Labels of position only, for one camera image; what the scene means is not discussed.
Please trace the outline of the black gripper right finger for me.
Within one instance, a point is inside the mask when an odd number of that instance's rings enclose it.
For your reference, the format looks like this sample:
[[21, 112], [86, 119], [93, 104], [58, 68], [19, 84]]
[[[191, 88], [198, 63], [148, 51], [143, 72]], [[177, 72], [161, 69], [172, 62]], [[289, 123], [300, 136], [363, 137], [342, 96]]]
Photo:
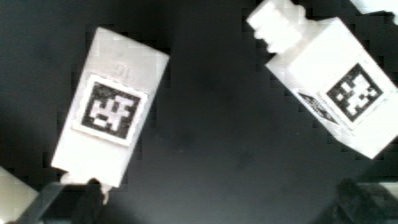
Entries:
[[332, 224], [398, 224], [398, 182], [340, 181]]

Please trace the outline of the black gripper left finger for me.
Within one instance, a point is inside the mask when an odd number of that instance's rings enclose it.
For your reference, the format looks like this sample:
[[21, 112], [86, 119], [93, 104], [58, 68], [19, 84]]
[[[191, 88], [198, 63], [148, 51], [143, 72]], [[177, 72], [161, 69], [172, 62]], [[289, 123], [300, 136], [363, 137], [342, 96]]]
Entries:
[[93, 224], [104, 195], [99, 182], [85, 184], [51, 182], [12, 224]]

